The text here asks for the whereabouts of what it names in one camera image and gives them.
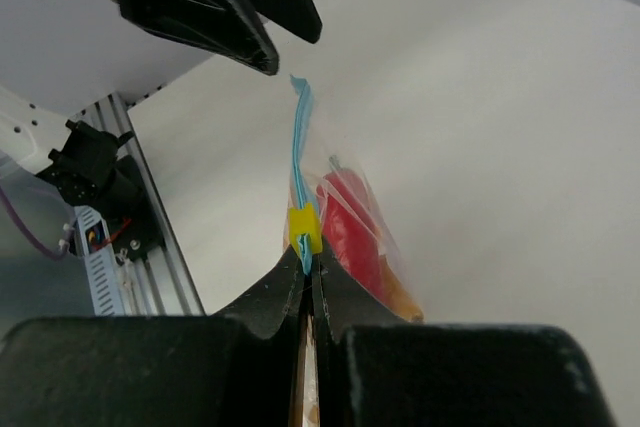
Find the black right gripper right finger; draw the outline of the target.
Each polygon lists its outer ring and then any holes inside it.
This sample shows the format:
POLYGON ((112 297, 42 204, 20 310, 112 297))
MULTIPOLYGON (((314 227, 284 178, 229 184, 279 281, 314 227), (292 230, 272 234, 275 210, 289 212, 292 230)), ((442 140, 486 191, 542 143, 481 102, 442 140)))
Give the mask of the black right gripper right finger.
POLYGON ((581 346, 545 325, 419 324, 330 254, 311 298, 324 426, 611 426, 581 346))

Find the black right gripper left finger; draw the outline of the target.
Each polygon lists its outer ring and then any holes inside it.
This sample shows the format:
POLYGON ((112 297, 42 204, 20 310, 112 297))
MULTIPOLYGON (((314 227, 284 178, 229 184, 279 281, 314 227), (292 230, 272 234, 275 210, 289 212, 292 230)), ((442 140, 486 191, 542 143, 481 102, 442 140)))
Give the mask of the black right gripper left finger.
POLYGON ((23 322, 1 342, 1 422, 297 426, 304 284, 287 251, 210 316, 23 322))

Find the yellow zipper slider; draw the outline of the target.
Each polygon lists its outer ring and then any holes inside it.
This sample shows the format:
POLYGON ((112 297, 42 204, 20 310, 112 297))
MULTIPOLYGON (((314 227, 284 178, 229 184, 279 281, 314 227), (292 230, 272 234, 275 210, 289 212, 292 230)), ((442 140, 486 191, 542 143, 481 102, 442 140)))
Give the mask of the yellow zipper slider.
POLYGON ((289 209, 288 238, 299 258, 306 253, 315 255, 322 252, 322 227, 312 203, 289 209))

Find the clear zip top bag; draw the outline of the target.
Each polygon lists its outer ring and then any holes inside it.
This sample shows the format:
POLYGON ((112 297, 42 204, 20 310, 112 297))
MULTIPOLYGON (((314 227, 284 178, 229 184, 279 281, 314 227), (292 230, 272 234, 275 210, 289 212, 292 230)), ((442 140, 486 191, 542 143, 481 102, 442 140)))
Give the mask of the clear zip top bag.
POLYGON ((285 244, 308 285, 300 418, 305 426, 420 426, 416 332, 424 311, 370 184, 330 140, 310 83, 295 108, 285 244))

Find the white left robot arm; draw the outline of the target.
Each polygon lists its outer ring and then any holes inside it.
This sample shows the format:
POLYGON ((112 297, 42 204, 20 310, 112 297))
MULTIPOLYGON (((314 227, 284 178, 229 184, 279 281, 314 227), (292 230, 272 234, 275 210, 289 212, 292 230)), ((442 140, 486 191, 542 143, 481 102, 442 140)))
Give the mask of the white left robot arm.
MULTIPOLYGON (((120 15, 158 38, 234 60, 273 76, 279 55, 264 21, 316 43, 322 21, 313 0, 112 0, 120 15)), ((113 134, 42 110, 10 91, 1 94, 1 149, 52 185, 70 206, 101 215, 104 228, 80 236, 89 253, 106 249, 144 258, 164 235, 141 169, 122 153, 132 133, 113 134)))

